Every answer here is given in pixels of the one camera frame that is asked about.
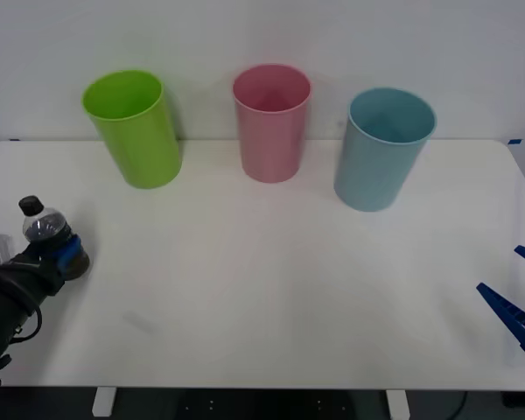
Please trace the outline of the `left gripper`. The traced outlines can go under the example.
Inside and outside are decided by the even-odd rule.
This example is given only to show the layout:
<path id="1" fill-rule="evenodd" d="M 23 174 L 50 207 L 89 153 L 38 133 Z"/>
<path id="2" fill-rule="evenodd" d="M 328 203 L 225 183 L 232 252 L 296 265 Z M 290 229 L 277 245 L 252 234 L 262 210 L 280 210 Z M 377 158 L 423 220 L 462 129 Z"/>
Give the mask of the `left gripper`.
<path id="1" fill-rule="evenodd" d="M 81 239 L 76 234 L 62 248 L 48 248 L 30 243 L 7 261 L 7 270 L 25 272 L 35 277 L 47 296 L 55 296 L 65 284 L 63 274 L 80 274 Z"/>

